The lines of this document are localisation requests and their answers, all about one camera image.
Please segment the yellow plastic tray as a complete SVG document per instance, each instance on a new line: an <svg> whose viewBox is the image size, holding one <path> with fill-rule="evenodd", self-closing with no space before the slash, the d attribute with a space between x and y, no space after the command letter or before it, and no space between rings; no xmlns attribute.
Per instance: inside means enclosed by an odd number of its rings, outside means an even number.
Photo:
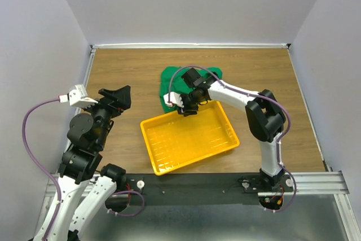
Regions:
<svg viewBox="0 0 361 241"><path fill-rule="evenodd" d="M240 145L222 105L211 101L196 115L176 111L140 123L149 159L157 176L221 154Z"/></svg>

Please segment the green t shirt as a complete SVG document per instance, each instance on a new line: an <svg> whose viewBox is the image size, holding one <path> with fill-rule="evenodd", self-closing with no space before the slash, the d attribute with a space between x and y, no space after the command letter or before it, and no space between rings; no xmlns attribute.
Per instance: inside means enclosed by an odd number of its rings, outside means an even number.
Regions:
<svg viewBox="0 0 361 241"><path fill-rule="evenodd" d="M160 81L160 102L165 113L177 112L177 106L167 107L163 96L171 91L182 94L188 94L193 90L202 90L205 93L207 103L209 96L203 89L216 82L216 79L222 79L223 72L218 67L200 68L188 66L185 68L169 66L161 73Z"/></svg>

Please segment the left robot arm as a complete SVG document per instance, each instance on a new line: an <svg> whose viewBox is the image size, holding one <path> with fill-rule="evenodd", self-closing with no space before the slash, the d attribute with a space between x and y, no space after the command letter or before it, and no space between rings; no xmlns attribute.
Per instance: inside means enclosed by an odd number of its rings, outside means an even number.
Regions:
<svg viewBox="0 0 361 241"><path fill-rule="evenodd" d="M99 99L88 97L83 85L75 85L60 102L83 110L69 123L68 149L61 158L56 193L34 240L80 240L86 227L112 193L125 186L125 170L109 164L83 198L113 127L113 119L131 107L131 87L100 89Z"/></svg>

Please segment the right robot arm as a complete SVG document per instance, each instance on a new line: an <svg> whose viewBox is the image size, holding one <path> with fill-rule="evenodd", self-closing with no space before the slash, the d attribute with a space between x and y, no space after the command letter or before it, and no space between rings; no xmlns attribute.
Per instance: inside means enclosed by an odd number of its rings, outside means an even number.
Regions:
<svg viewBox="0 0 361 241"><path fill-rule="evenodd" d="M249 91L226 83L215 73L207 71L202 76L201 67L186 66L183 81L191 89L188 93L169 90L164 95L168 107L176 107L180 115L197 114L201 102L217 101L245 112L251 134L259 141L261 168L258 184L264 191L272 191L281 183L285 174L281 159L281 139L288 132L284 127L289 117L285 108L267 89Z"/></svg>

